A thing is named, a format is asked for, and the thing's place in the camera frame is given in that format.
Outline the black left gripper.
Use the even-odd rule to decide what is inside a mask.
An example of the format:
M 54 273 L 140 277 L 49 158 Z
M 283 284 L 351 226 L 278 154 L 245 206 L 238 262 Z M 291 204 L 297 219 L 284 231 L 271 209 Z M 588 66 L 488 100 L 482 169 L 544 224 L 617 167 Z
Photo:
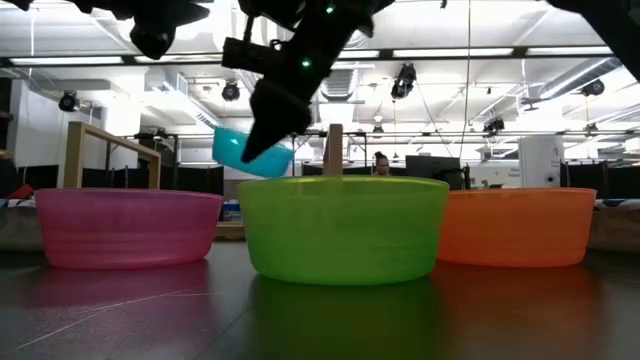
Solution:
M 250 98 L 254 123 L 241 156 L 250 163 L 290 134 L 311 123 L 310 100 L 349 42 L 360 31 L 373 33 L 370 17 L 304 17 L 289 40 L 259 45 L 263 78 Z

